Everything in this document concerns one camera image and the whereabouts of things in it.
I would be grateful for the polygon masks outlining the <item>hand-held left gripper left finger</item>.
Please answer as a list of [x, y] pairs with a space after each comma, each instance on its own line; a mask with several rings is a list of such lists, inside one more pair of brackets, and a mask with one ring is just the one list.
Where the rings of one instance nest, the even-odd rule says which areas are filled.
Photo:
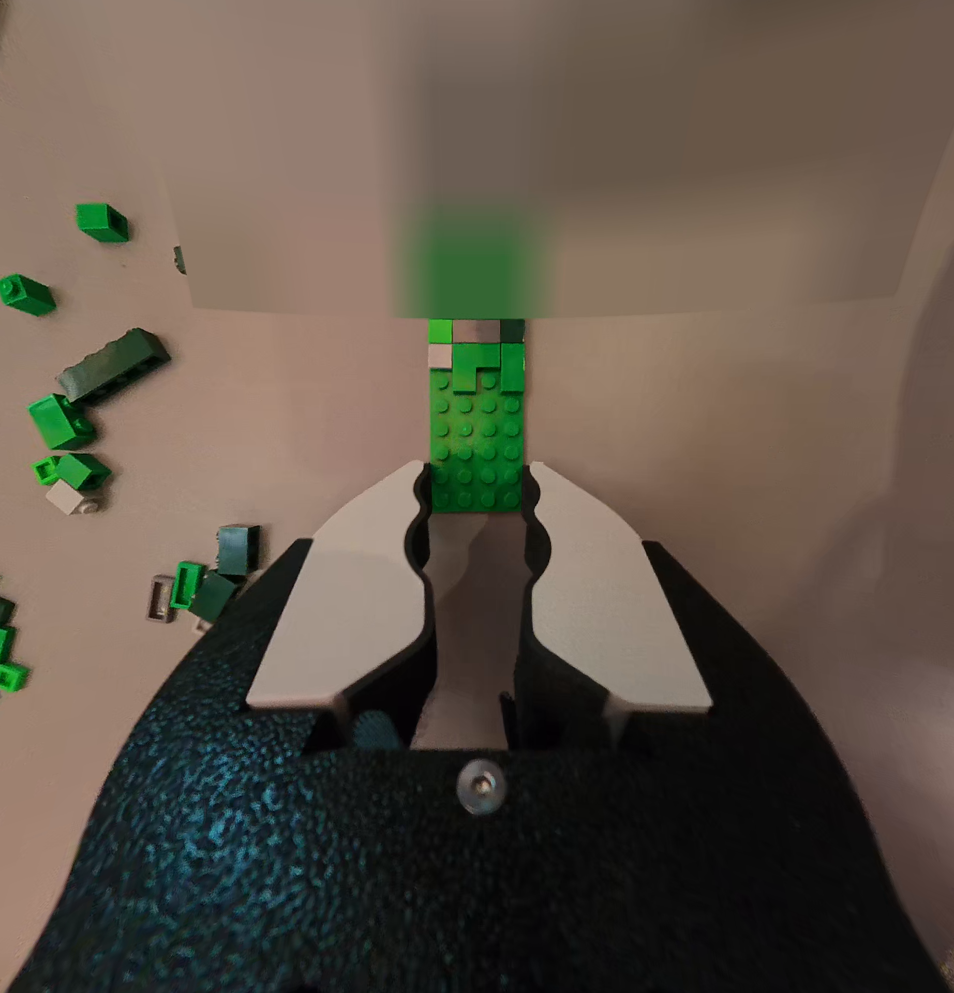
[[411, 461], [314, 533], [247, 691], [253, 710], [382, 712], [411, 744], [434, 688], [429, 465]]

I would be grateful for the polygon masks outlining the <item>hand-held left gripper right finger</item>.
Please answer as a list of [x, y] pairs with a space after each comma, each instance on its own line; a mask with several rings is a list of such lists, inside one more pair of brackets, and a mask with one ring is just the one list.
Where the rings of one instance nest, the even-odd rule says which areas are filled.
[[523, 482], [513, 746], [615, 749], [637, 717], [707, 717], [711, 694], [640, 534], [544, 462]]

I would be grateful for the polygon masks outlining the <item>scatter of loose toy bricks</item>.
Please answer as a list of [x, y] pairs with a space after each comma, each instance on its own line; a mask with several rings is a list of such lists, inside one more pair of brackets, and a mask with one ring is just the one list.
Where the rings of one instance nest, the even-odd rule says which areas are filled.
[[[171, 356], [160, 338], [132, 328], [108, 341], [57, 375], [60, 390], [27, 407], [27, 413], [47, 448], [31, 470], [45, 490], [48, 503], [63, 515], [83, 516], [102, 509], [102, 495], [112, 470], [86, 447], [98, 439], [88, 408], [111, 400], [162, 366]], [[147, 617], [159, 623], [188, 611], [195, 630], [205, 633], [244, 589], [260, 563], [258, 525], [223, 526], [218, 531], [216, 565], [178, 563], [172, 576], [151, 581]], [[0, 595], [0, 696], [23, 689], [30, 669], [11, 658], [16, 630], [11, 626], [15, 604]]]

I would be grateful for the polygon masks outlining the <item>green studded toy brick plate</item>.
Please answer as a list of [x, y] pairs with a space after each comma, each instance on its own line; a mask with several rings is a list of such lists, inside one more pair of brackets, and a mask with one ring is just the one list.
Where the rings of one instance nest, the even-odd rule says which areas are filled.
[[526, 321], [428, 321], [429, 466], [437, 515], [523, 504]]

